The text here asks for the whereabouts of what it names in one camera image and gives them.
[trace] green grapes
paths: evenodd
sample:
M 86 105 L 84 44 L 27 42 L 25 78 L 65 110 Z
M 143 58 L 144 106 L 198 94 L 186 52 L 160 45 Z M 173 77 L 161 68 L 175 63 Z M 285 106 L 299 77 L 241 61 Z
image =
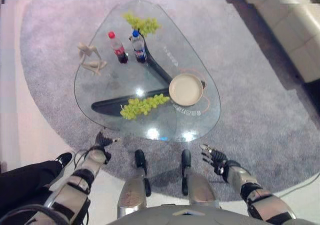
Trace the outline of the green grapes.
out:
M 160 25 L 156 18 L 142 19 L 134 16 L 132 12 L 126 12 L 123 17 L 135 30 L 139 30 L 140 33 L 146 38 L 147 34 L 154 34 Z
M 151 109 L 156 109 L 158 105 L 164 104 L 170 100 L 170 97 L 164 96 L 162 93 L 160 95 L 154 95 L 154 97 L 148 97 L 143 100 L 139 98 L 130 98 L 128 104 L 122 106 L 120 114 L 125 119 L 131 120 L 136 119 L 137 115 L 144 114 L 148 115 Z

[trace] beige plate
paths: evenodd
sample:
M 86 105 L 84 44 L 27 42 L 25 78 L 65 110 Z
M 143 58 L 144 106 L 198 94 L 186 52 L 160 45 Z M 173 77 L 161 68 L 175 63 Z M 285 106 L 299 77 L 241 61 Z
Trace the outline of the beige plate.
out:
M 202 97 L 203 92 L 204 88 L 199 78 L 189 73 L 176 76 L 169 86 L 171 99 L 182 106 L 196 104 Z

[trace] white floor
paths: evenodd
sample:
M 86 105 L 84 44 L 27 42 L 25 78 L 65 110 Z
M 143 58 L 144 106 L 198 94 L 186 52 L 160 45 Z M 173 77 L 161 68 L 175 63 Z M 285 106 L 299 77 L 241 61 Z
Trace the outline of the white floor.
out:
M 71 150 L 40 113 L 24 78 L 20 57 L 20 30 L 24 9 L 30 1 L 6 0 L 0 10 L 0 161 L 3 172 L 52 160 L 64 151 Z M 72 167 L 68 167 L 63 178 L 52 188 L 56 188 L 72 170 Z M 89 196 L 89 224 L 104 225 L 116 219 L 117 202 L 123 184 L 124 181 L 104 171 L 99 173 Z M 283 200 L 298 218 L 320 224 L 320 179 L 286 195 Z M 156 206 L 165 203 L 187 204 L 188 201 L 153 193 L 147 203 L 148 206 Z M 222 202 L 221 206 L 247 214 L 246 205 L 242 201 Z

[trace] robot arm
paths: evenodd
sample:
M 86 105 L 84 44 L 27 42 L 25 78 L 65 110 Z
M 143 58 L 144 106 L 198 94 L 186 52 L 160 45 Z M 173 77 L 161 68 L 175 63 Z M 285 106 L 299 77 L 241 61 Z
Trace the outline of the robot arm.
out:
M 203 160 L 214 167 L 214 172 L 223 177 L 240 194 L 247 204 L 248 214 L 271 224 L 283 224 L 296 219 L 291 208 L 280 198 L 265 190 L 246 169 L 208 145 L 201 145 Z
M 100 167 L 106 165 L 111 159 L 111 154 L 105 152 L 105 146 L 115 142 L 110 138 L 104 138 L 104 145 L 95 144 L 84 157 L 84 161 L 76 168 L 73 174 L 54 191 L 44 206 L 62 217 L 66 224 L 81 224 L 88 211 L 90 200 L 88 195 L 91 185 L 97 177 Z M 55 224 L 54 220 L 37 212 L 27 224 Z

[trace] white sofa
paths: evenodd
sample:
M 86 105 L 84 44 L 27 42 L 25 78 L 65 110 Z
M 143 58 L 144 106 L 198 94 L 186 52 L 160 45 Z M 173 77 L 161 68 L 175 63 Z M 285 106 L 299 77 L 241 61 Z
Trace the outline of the white sofa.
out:
M 320 0 L 246 0 L 254 4 L 306 83 L 320 79 Z

